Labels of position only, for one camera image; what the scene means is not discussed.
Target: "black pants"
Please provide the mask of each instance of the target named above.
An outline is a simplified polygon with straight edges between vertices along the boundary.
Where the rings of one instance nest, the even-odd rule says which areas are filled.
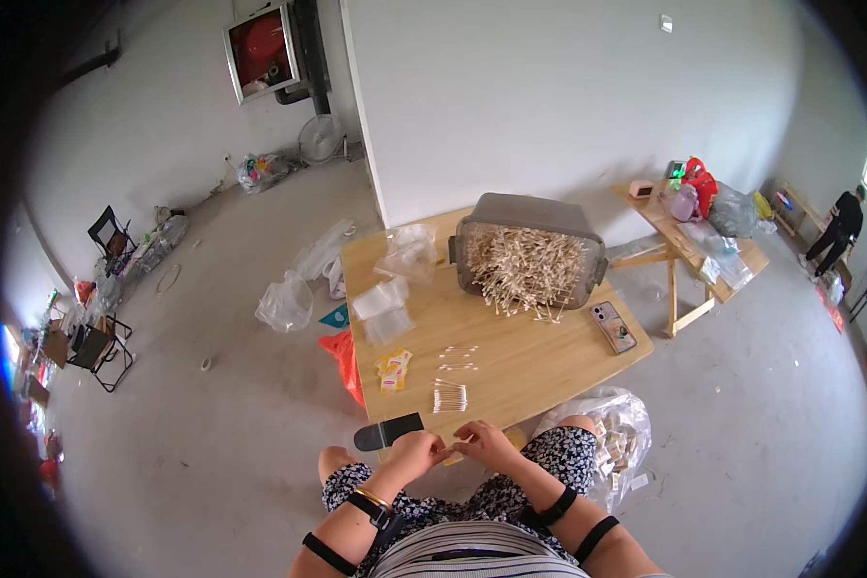
[[[819,254],[825,250],[826,247],[829,245],[832,246],[832,248],[828,250],[826,258],[823,259],[819,264],[819,267],[815,269],[815,276],[822,275],[825,271],[828,271],[833,264],[835,264],[835,261],[839,260],[839,257],[844,253],[844,249],[848,248],[849,237],[850,235],[847,235],[843,230],[841,230],[841,223],[839,220],[837,218],[832,219],[832,222],[828,224],[826,232],[822,233],[822,237],[819,237],[819,240],[817,240],[806,252],[806,260],[811,261],[819,257]]]

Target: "pink water bottle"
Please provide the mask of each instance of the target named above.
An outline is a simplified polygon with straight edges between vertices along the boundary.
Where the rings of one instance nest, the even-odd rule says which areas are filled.
[[[682,185],[671,202],[671,216],[682,223],[691,220],[697,208],[697,191],[691,185]]]

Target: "knee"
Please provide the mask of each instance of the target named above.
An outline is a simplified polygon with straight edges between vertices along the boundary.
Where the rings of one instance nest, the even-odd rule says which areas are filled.
[[[318,455],[318,477],[321,478],[321,483],[327,476],[336,472],[340,468],[349,463],[357,463],[357,459],[349,454],[346,447],[328,446],[321,450]]]
[[[587,415],[569,415],[567,418],[559,422],[558,426],[580,427],[581,429],[586,429],[590,433],[597,435],[597,426],[594,425],[594,421]]]

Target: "gold bracelet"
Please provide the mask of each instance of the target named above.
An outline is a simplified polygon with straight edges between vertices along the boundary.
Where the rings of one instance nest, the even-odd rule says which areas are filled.
[[[394,511],[394,508],[392,508],[392,504],[388,503],[384,499],[379,498],[378,496],[376,496],[375,494],[373,494],[369,490],[365,490],[361,487],[357,487],[357,488],[354,488],[353,491],[360,494],[361,496],[364,496],[365,498],[370,500],[370,502],[372,502],[376,506],[381,506],[390,512]]]

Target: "pile of cotton swabs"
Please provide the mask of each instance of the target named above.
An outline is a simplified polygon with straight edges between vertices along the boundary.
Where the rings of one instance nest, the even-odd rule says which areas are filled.
[[[433,413],[466,410],[466,386],[455,384],[439,377],[433,382],[436,386],[436,389],[433,391]]]

